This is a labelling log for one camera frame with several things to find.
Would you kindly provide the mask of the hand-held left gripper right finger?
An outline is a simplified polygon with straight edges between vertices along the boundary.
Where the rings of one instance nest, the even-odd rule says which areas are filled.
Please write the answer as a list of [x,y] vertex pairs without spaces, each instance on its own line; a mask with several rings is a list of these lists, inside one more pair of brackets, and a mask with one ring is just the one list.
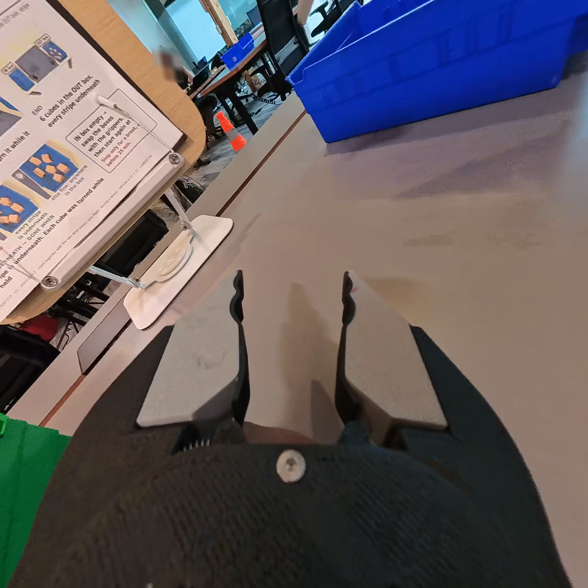
[[446,430],[410,323],[353,271],[343,276],[342,305],[334,393],[341,421],[368,432]]

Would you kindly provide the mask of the blue plastic bin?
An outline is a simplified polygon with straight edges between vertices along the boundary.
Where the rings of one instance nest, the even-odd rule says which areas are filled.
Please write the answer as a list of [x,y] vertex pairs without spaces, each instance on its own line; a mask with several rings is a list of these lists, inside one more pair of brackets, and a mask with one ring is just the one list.
[[326,143],[556,87],[587,1],[354,2],[288,81]]

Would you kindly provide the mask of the black office chair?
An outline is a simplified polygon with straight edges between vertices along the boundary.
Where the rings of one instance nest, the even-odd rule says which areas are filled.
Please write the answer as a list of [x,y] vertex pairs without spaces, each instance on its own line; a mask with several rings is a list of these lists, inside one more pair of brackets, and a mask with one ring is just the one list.
[[257,1],[275,75],[272,84],[282,100],[293,87],[288,76],[309,53],[303,26],[298,23],[291,1]]

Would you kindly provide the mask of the brown background desk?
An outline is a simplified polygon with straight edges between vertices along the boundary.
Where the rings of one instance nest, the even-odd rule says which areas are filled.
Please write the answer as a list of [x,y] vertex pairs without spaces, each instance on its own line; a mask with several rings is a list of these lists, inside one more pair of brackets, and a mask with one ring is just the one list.
[[246,106],[244,106],[242,100],[237,95],[237,84],[243,77],[244,72],[254,62],[264,58],[268,49],[268,41],[266,40],[266,33],[263,26],[260,25],[254,28],[252,36],[254,39],[253,50],[238,62],[234,69],[229,70],[224,65],[222,68],[218,68],[211,73],[209,78],[198,88],[193,90],[187,89],[185,92],[191,100],[214,94],[224,108],[233,126],[239,128],[245,125],[250,133],[255,135],[259,129],[246,109]]

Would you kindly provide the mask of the printed instruction sheet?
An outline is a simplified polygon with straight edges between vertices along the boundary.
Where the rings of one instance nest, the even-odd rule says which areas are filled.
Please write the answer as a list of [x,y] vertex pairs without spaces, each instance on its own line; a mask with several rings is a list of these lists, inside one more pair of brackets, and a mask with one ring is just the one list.
[[1,1],[1,320],[69,279],[183,138],[48,1]]

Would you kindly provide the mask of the green plastic bin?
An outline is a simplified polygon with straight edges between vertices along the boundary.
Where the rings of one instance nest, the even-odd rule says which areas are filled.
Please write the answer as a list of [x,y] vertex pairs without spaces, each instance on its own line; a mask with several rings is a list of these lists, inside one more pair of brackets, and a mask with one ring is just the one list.
[[36,512],[70,437],[1,415],[1,587],[21,559]]

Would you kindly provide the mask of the blue storage crate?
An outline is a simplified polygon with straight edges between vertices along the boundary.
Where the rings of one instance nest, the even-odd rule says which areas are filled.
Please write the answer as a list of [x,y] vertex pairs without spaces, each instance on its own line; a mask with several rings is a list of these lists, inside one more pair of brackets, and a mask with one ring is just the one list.
[[251,33],[244,34],[234,45],[225,51],[221,59],[224,65],[233,70],[247,55],[254,50],[254,38]]

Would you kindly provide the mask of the instruction sheet on stand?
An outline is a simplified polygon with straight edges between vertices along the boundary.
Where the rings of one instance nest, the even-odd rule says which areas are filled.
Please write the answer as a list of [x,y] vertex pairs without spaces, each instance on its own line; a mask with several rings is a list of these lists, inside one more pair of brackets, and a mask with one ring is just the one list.
[[154,188],[147,196],[139,189],[132,192],[141,199],[137,208],[116,220],[114,215],[107,221],[114,221],[115,228],[108,232],[107,239],[68,272],[70,277],[61,286],[55,286],[53,278],[43,280],[1,325],[23,322],[48,310],[107,250],[137,222],[149,206],[164,190],[172,186],[181,173],[187,173],[203,153],[205,126],[199,111],[178,85],[166,79],[151,51],[136,36],[124,20],[107,1],[48,1],[100,55],[144,97],[158,108],[183,133],[184,138],[174,147],[169,160],[171,172],[155,183],[148,180],[147,187]]

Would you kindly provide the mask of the orange striped traffic cone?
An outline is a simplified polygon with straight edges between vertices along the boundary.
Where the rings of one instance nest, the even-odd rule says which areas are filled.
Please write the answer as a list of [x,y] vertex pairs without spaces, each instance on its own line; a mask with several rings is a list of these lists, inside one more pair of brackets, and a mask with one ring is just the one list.
[[240,132],[235,128],[232,122],[227,118],[227,116],[219,111],[216,114],[216,118],[221,125],[222,130],[224,131],[225,136],[228,138],[231,146],[235,152],[239,152],[246,146],[245,138],[240,134]]

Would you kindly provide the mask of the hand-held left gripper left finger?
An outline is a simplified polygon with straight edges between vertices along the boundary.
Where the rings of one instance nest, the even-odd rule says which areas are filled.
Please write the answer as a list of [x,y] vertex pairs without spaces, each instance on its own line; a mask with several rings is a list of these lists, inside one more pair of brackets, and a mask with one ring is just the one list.
[[136,424],[243,425],[251,388],[243,328],[242,270],[175,323]]

